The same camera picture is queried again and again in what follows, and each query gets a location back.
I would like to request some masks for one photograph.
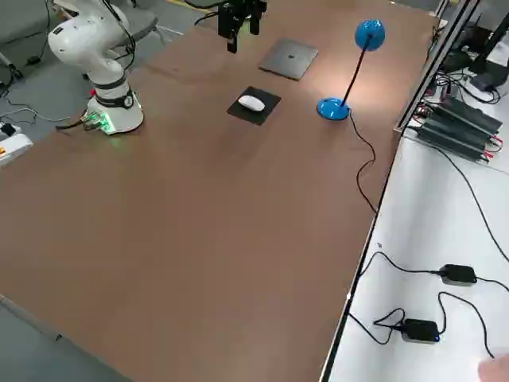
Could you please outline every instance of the black mouse pad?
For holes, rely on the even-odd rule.
[[[270,113],[272,113],[272,110],[275,109],[279,101],[281,101],[281,97],[270,94],[261,89],[253,88],[252,86],[247,88],[244,93],[239,96],[239,98],[242,96],[253,96],[260,99],[265,104],[265,109],[260,112],[252,111],[242,106],[238,101],[235,101],[235,103],[230,106],[227,113],[260,126],[263,125]]]

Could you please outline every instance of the silver laptop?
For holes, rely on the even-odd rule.
[[[259,68],[299,81],[318,54],[318,49],[283,38],[270,50]]]

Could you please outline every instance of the blue desk lamp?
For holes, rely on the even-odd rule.
[[[318,113],[331,120],[341,120],[348,117],[350,108],[347,105],[348,95],[356,81],[357,74],[359,74],[360,65],[363,62],[364,53],[369,50],[370,52],[382,46],[385,40],[385,28],[380,20],[366,20],[359,24],[356,30],[356,44],[362,48],[359,63],[357,64],[356,72],[353,75],[352,82],[348,86],[347,92],[343,99],[339,98],[325,98],[317,105]]]

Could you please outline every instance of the brown table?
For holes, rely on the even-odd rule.
[[[237,55],[206,28],[131,77],[144,126],[53,134],[2,169],[0,292],[140,381],[319,378],[371,223],[356,188],[370,151],[320,118],[381,18],[350,104],[378,160],[425,60],[434,20],[383,0],[279,0]],[[256,64],[280,37],[320,54],[301,82]],[[247,86],[282,97],[261,127],[226,113]]]

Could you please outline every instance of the computer mouse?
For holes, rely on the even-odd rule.
[[[239,98],[239,103],[246,109],[252,111],[260,112],[265,109],[265,104],[260,99],[253,97],[252,95],[243,95]]]

